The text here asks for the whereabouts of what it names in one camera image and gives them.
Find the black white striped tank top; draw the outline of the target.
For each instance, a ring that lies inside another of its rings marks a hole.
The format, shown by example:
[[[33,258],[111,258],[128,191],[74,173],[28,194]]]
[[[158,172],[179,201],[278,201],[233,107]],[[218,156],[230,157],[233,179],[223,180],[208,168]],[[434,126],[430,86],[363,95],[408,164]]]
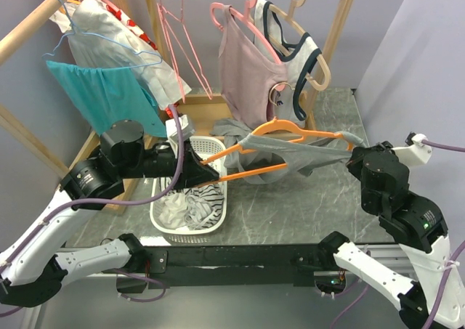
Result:
[[[216,225],[221,216],[224,195],[218,184],[191,188],[193,193],[187,201],[191,206],[188,220],[191,230],[205,230]]]

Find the grey tank top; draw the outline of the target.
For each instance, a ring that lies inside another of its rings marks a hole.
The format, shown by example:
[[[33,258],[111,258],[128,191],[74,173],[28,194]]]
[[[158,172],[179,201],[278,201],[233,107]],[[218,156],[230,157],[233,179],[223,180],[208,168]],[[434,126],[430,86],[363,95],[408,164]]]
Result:
[[[292,173],[309,177],[317,168],[348,161],[352,154],[331,146],[334,139],[330,137],[314,142],[286,141],[255,135],[246,124],[231,118],[216,121],[211,134],[224,137],[227,148],[243,148],[225,156],[225,167],[249,184],[271,184]]]

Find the orange plastic hanger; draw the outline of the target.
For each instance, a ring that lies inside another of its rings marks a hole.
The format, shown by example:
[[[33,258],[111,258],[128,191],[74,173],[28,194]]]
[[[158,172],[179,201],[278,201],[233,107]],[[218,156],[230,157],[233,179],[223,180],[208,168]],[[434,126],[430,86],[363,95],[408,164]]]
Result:
[[[308,142],[314,142],[315,140],[318,140],[322,137],[330,137],[334,139],[334,141],[330,143],[331,146],[351,151],[355,146],[363,144],[363,140],[361,138],[345,131],[330,132],[302,129],[291,121],[278,118],[273,118],[271,121],[263,123],[262,125],[255,128],[252,133],[255,135],[265,135],[266,137],[284,139],[286,141],[296,140],[297,142],[303,142],[305,140]],[[225,157],[227,154],[230,154],[233,150],[239,150],[242,152],[243,148],[240,145],[234,145],[208,157],[201,163],[204,165],[210,164],[213,161],[219,160],[220,158]],[[236,175],[228,174],[226,176],[220,177],[217,181],[227,182],[235,179],[238,179]]]

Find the thin pink wire hanger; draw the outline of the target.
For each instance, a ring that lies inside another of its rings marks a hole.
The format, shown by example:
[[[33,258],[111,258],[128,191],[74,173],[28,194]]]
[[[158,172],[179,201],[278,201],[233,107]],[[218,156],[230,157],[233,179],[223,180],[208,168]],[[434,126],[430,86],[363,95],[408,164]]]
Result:
[[[175,72],[175,76],[177,78],[177,82],[178,82],[178,85],[179,85],[180,97],[181,97],[181,100],[184,102],[185,101],[185,88],[184,88],[184,85],[183,85],[183,82],[182,82],[182,78],[181,78],[181,76],[179,74],[179,67],[178,67],[177,59],[176,59],[174,49],[173,49],[173,46],[172,46],[172,43],[171,43],[171,36],[170,36],[170,33],[169,33],[169,29],[171,27],[170,27],[170,25],[168,23],[168,20],[166,18],[167,11],[166,11],[166,8],[163,6],[162,0],[158,0],[157,8],[158,8],[158,14],[159,14],[160,22],[161,22],[161,29],[162,29],[163,36],[164,36],[166,44],[167,44],[167,49],[168,49],[169,54],[170,54],[171,64],[172,64],[172,67],[173,67],[173,70]]]

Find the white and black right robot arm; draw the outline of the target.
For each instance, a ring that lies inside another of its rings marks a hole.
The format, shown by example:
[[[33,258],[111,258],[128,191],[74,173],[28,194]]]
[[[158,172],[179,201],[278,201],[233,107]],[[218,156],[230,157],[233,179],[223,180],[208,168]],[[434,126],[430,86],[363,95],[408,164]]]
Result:
[[[361,186],[361,206],[408,257],[416,279],[383,265],[339,232],[318,245],[325,269],[341,268],[377,290],[398,311],[407,328],[463,328],[464,283],[450,249],[448,226],[439,206],[410,190],[413,166],[424,165],[432,147],[417,134],[404,147],[382,142],[356,147],[346,167]]]

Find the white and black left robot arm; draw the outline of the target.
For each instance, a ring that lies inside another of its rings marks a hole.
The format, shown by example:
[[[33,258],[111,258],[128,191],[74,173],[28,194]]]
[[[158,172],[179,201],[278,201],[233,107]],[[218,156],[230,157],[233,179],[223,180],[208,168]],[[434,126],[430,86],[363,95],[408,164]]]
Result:
[[[87,251],[58,251],[80,226],[116,203],[125,179],[169,177],[170,188],[176,190],[219,179],[215,169],[201,162],[189,139],[174,151],[167,142],[147,149],[143,137],[140,123],[118,121],[100,136],[91,155],[65,175],[43,213],[1,252],[2,304],[35,307],[88,275],[146,267],[149,253],[132,233]]]

